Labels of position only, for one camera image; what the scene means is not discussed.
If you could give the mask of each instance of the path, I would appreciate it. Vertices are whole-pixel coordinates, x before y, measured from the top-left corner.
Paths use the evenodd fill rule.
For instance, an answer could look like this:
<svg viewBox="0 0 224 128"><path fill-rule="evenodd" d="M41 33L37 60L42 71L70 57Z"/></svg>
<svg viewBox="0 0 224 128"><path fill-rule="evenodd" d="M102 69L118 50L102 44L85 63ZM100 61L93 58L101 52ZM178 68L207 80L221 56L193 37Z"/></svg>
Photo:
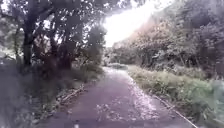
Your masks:
<svg viewBox="0 0 224 128"><path fill-rule="evenodd" d="M145 95L124 72L106 69L97 86L40 128L192 128L158 100Z"/></svg>

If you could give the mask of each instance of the grass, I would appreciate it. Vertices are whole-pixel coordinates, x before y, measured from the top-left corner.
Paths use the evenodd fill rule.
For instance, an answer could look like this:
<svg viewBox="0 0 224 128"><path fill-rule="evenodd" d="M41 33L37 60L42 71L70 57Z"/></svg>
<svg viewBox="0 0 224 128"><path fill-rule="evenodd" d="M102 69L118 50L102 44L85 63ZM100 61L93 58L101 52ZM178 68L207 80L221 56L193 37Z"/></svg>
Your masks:
<svg viewBox="0 0 224 128"><path fill-rule="evenodd" d="M166 71L148 71L136 66L128 66L128 73L147 93L168 100L195 123L224 126L214 112L217 104L210 81Z"/></svg>
<svg viewBox="0 0 224 128"><path fill-rule="evenodd" d="M101 67L86 64L79 68L58 72L59 75L50 80L45 80L34 74L28 74L21 78L27 97L30 99L32 112L36 120L45 119L55 112L63 97L80 89L87 82L97 80L103 70Z"/></svg>
<svg viewBox="0 0 224 128"><path fill-rule="evenodd" d="M120 70L126 70L127 66L124 64L119 63L109 63L106 65L107 67L114 68L114 69L120 69Z"/></svg>

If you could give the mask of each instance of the bright sky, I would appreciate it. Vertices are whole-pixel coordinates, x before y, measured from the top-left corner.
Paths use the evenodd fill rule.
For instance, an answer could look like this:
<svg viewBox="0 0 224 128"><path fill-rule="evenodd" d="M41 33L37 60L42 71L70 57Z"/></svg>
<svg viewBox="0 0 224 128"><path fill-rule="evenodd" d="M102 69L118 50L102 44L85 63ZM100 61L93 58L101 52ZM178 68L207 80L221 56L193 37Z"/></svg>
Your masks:
<svg viewBox="0 0 224 128"><path fill-rule="evenodd" d="M171 5L175 0L148 0L143 6L136 8L132 1L131 10L115 14L106 18L104 27L107 30L105 36L106 46L112 47L114 43L128 38L135 30L140 28L149 17Z"/></svg>

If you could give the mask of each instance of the vegetation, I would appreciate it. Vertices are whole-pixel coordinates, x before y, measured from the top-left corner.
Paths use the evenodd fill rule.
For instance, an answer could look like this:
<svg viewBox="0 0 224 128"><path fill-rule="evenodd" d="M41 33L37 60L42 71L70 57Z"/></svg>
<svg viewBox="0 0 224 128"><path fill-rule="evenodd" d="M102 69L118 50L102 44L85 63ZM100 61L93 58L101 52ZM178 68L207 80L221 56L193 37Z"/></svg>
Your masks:
<svg viewBox="0 0 224 128"><path fill-rule="evenodd" d="M128 70L144 90L165 96L196 122L223 124L218 122L224 111L216 107L224 106L215 102L224 98L219 95L224 85L211 82L224 76L223 9L222 0L176 0L130 38L107 49L106 61L143 68Z"/></svg>
<svg viewBox="0 0 224 128"><path fill-rule="evenodd" d="M130 0L119 1L0 0L0 44L15 52L35 119L54 110L62 93L102 73L102 22L130 7Z"/></svg>
<svg viewBox="0 0 224 128"><path fill-rule="evenodd" d="M206 78L223 76L222 0L176 1L108 50L110 62L150 69L199 68Z"/></svg>
<svg viewBox="0 0 224 128"><path fill-rule="evenodd" d="M136 66L128 66L128 72L143 90L173 103L175 109L195 123L206 123L209 127L224 126L224 113L218 109L224 106L218 104L215 97L216 91L221 90L213 90L215 84L221 84L220 81L215 83L166 71L148 71Z"/></svg>

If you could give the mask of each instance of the green grass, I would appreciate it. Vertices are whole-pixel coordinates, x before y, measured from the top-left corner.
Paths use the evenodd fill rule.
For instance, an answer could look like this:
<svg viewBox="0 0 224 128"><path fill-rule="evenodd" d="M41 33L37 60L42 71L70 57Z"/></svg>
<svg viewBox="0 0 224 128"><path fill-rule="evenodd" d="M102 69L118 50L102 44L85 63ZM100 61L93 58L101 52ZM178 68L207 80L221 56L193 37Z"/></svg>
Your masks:
<svg viewBox="0 0 224 128"><path fill-rule="evenodd" d="M210 81L136 66L128 66L128 73L143 90L168 100L195 123L217 124L214 122L218 117L214 113L216 104Z"/></svg>

